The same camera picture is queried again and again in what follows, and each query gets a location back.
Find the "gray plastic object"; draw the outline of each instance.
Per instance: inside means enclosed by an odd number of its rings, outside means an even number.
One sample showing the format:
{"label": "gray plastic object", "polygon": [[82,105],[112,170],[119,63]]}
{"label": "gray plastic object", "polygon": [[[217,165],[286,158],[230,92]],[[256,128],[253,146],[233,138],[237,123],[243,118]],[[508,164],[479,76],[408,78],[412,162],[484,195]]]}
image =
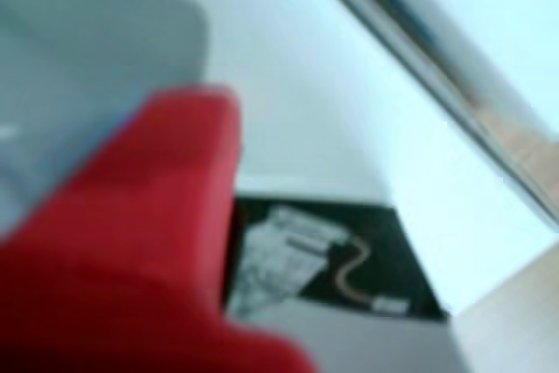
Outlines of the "gray plastic object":
{"label": "gray plastic object", "polygon": [[0,0],[0,240],[155,90],[202,80],[190,0]]}

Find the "white wall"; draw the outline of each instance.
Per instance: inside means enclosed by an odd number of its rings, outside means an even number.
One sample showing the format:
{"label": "white wall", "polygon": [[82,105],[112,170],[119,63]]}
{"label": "white wall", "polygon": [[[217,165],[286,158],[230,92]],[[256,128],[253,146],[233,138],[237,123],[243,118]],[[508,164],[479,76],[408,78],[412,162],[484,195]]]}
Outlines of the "white wall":
{"label": "white wall", "polygon": [[241,190],[375,201],[386,186],[454,313],[556,241],[338,0],[195,1],[210,23],[205,79],[243,102]]}

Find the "wooden surface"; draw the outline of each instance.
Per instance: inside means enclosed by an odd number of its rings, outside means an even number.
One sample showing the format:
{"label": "wooden surface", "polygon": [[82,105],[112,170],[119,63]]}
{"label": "wooden surface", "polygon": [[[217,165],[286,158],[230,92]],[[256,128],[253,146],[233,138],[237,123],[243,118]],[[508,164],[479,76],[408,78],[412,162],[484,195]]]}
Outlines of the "wooden surface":
{"label": "wooden surface", "polygon": [[452,326],[474,372],[559,371],[559,246]]}
{"label": "wooden surface", "polygon": [[559,209],[559,143],[490,111],[476,117]]}

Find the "printed image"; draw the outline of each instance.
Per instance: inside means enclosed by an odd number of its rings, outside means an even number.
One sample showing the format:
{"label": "printed image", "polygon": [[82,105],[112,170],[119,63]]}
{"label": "printed image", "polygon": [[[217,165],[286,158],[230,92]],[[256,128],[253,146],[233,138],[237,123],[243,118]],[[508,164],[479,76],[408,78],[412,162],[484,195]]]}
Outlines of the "printed image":
{"label": "printed image", "polygon": [[238,205],[245,232],[232,316],[302,298],[379,316],[445,319],[392,209],[248,198]]}

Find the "red fabric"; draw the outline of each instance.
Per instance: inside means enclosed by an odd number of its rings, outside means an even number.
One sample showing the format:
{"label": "red fabric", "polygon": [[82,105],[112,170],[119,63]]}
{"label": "red fabric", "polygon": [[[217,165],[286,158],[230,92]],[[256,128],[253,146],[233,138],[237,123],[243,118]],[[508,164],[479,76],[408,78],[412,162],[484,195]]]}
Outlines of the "red fabric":
{"label": "red fabric", "polygon": [[221,316],[239,112],[159,93],[0,250],[0,370],[312,371]]}

